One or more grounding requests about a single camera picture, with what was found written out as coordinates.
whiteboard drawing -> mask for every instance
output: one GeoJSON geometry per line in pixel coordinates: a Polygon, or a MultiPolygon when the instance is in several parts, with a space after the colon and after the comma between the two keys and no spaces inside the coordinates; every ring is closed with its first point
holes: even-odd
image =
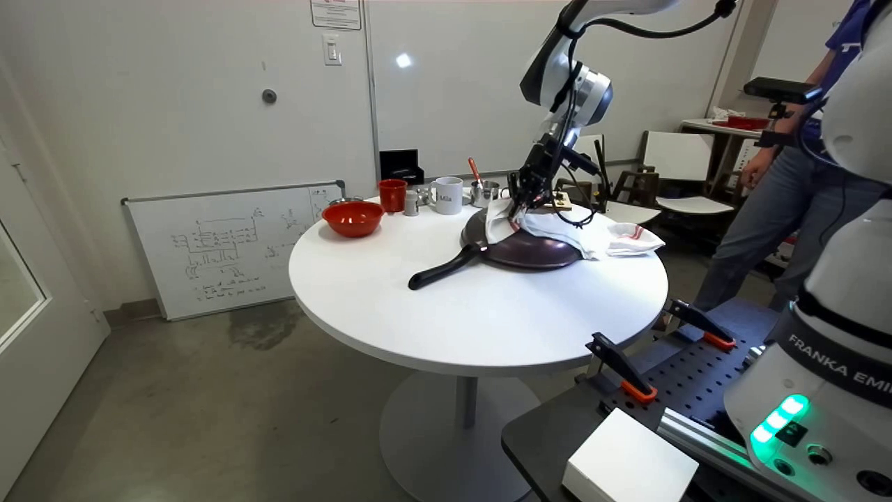
{"type": "Polygon", "coordinates": [[[165,319],[293,297],[289,250],[343,194],[325,181],[125,201],[165,319]]]}

gray floor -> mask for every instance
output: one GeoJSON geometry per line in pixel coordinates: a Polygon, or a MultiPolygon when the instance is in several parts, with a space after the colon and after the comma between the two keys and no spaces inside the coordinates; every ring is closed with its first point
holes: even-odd
{"type": "MultiPolygon", "coordinates": [[[[690,298],[706,258],[672,250],[667,268],[672,297],[690,298]]],[[[745,297],[766,294],[752,275],[745,297]]],[[[405,378],[293,301],[179,323],[113,315],[7,502],[400,502],[377,418],[405,378]]],[[[529,386],[550,399],[572,381],[529,386]]]]}

frying pan handle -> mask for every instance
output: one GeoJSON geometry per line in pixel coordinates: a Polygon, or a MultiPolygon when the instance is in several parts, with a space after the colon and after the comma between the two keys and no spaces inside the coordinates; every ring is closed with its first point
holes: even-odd
{"type": "Polygon", "coordinates": [[[441,282],[444,277],[448,277],[448,275],[453,275],[458,268],[463,268],[466,263],[470,263],[473,254],[477,254],[473,247],[463,247],[463,252],[459,252],[453,261],[448,261],[448,263],[444,263],[444,266],[438,266],[438,268],[426,268],[426,270],[414,275],[414,277],[409,279],[409,290],[421,290],[421,287],[426,287],[426,286],[433,286],[433,282],[441,282]]]}

black frying pan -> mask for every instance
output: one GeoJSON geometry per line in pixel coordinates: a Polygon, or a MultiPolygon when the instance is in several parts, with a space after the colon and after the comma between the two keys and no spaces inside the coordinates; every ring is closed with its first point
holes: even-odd
{"type": "Polygon", "coordinates": [[[582,261],[582,254],[573,247],[561,241],[533,238],[527,233],[515,233],[508,241],[490,247],[486,238],[486,213],[487,209],[473,213],[470,222],[466,223],[466,233],[459,238],[463,252],[438,268],[414,275],[409,279],[409,290],[421,290],[459,270],[470,261],[486,261],[486,263],[518,268],[518,270],[554,270],[582,261]]]}

white box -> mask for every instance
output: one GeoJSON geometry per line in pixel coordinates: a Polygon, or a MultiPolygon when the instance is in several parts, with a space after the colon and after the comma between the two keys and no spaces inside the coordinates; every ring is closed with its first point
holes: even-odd
{"type": "Polygon", "coordinates": [[[696,467],[617,409],[569,457],[562,489],[582,502],[678,502],[696,467]]]}

